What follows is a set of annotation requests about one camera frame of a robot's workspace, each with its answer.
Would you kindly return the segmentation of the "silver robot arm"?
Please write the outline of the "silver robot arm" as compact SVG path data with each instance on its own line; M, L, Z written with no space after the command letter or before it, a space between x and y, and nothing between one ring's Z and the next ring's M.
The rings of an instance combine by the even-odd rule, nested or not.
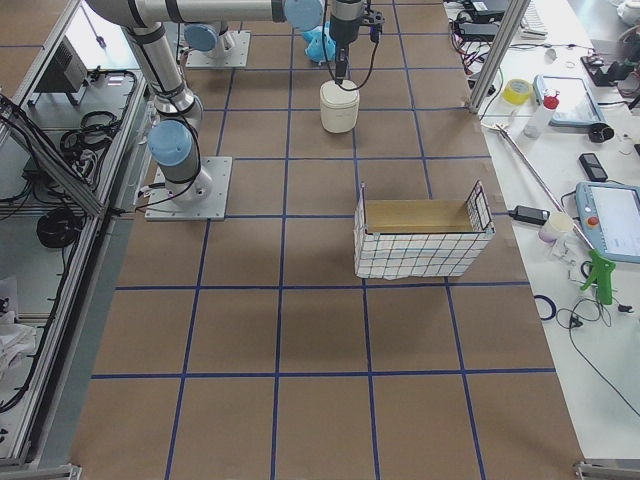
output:
M329 24L336 42L335 74L346 75L349 47L363 27L378 42L384 24L369 1L90 1L101 18L120 26L145 80L155 94L155 108L166 118L180 118L197 128L202 118L198 98L187 86L173 55L164 24L213 24L228 21L287 22L308 31Z
M184 40L191 50L202 52L212 58L227 57L236 46L226 21L209 24L187 23L184 25Z

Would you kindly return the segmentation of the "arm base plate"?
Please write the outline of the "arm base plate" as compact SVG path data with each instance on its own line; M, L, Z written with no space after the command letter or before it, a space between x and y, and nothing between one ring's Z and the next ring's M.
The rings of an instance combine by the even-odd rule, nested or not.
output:
M145 209L147 221L199 221L225 219L233 159L231 157L203 157L201 171L189 189L176 200L181 189L169 183L169 189L151 191L150 207Z
M191 69L245 68L248 61L251 32L227 30L219 34L209 25L189 25L185 34Z

